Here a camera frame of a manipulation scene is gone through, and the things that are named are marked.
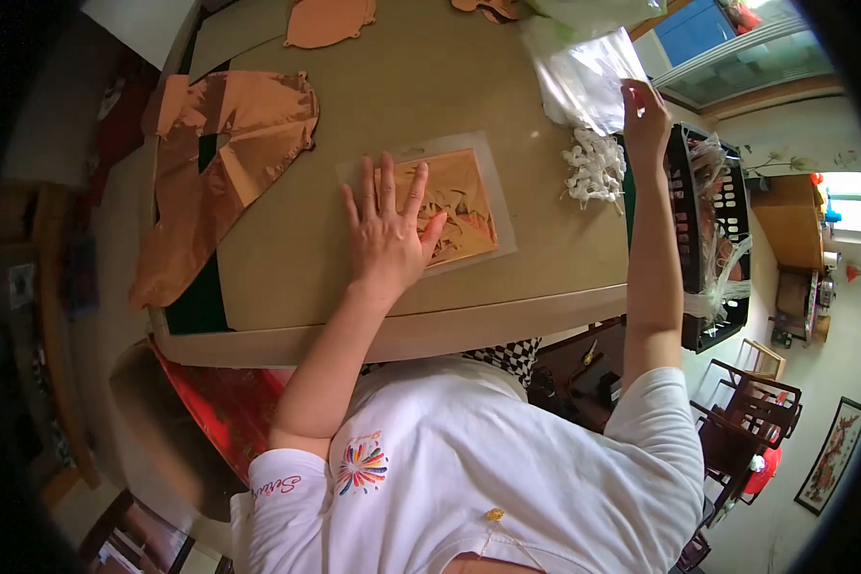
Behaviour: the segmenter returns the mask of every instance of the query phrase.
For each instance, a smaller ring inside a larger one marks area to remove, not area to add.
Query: blue window panel
[[[675,67],[735,37],[730,22],[712,6],[660,36],[660,43]]]
[[[676,14],[666,18],[663,22],[660,22],[654,27],[654,32],[656,32],[657,36],[663,36],[666,32],[669,32],[675,29],[680,24],[683,24],[686,20],[691,17],[697,16],[703,10],[707,10],[708,8],[712,8],[714,5],[714,0],[693,0],[689,2],[686,6],[683,6],[679,9]]]

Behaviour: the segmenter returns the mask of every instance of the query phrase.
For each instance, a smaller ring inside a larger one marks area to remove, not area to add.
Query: window
[[[829,209],[842,216],[834,229],[861,232],[861,172],[823,174],[819,186],[829,197]]]

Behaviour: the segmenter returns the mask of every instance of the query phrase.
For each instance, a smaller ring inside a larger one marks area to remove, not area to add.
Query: red tablecloth
[[[187,366],[150,346],[195,422],[248,485],[249,464],[268,449],[277,400],[294,369]]]

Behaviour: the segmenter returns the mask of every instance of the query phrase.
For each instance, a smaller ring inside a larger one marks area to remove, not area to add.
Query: beige tabletop
[[[560,153],[571,134],[542,113],[519,26],[493,24],[445,0],[377,3],[376,23],[358,39],[318,50],[276,39],[230,64],[305,71],[321,107],[315,149],[291,164],[218,248],[230,327],[316,325],[331,314],[350,273],[335,166],[465,132],[486,133],[519,250],[426,277],[392,316],[624,284],[625,218],[612,205],[594,201],[580,210],[560,198],[568,176]]]

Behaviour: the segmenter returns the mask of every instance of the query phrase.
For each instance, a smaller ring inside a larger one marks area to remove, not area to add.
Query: hand
[[[361,212],[357,212],[353,191],[343,186],[344,203],[351,227],[353,286],[365,289],[392,305],[421,277],[440,240],[446,213],[434,216],[418,236],[418,211],[424,200],[428,166],[415,171],[402,213],[396,209],[396,180],[392,156],[383,152],[380,160],[380,191],[375,190],[373,162],[361,162]]]
[[[663,98],[646,82],[622,80],[621,96],[625,101],[625,152],[631,169],[636,176],[642,171],[654,172],[663,165],[673,121]]]

